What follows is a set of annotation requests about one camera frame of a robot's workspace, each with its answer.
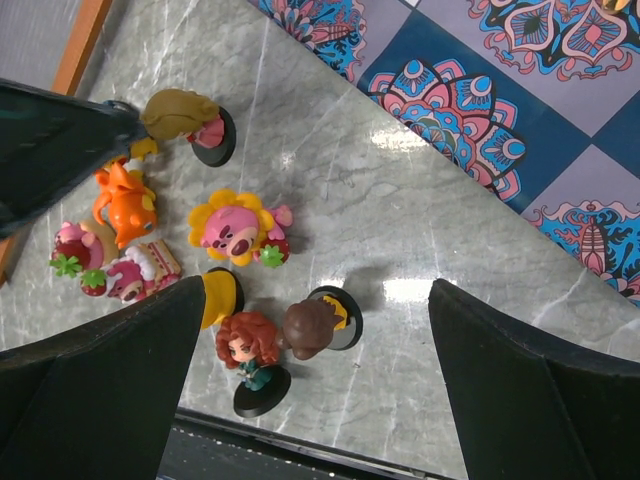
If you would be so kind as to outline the brown hair yellow figurine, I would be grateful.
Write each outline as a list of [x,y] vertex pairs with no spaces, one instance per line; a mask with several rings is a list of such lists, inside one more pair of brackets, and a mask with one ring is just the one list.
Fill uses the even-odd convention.
[[276,345],[301,361],[324,350],[345,351],[363,333],[363,316],[355,299],[344,289],[324,285],[290,305],[276,334]]

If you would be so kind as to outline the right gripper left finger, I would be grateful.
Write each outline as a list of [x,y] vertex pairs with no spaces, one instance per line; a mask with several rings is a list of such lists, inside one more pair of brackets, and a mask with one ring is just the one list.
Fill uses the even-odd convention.
[[1,354],[4,479],[153,479],[198,338],[204,282]]

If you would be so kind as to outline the blonde pink dress figurine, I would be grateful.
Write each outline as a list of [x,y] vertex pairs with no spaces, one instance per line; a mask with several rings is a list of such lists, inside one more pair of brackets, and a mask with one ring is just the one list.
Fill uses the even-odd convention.
[[183,137],[206,166],[225,165],[236,147],[237,130],[230,113],[211,98],[177,88],[156,92],[141,114],[155,140]]

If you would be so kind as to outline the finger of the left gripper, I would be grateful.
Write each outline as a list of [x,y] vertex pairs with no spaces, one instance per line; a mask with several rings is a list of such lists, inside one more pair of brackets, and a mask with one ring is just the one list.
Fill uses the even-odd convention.
[[36,220],[111,158],[129,121],[103,103],[1,81],[1,236]]

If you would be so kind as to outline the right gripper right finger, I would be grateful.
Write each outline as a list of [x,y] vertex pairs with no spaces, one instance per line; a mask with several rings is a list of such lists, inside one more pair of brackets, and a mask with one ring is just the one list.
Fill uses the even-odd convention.
[[469,478],[638,478],[638,363],[551,335],[444,279],[428,307]]

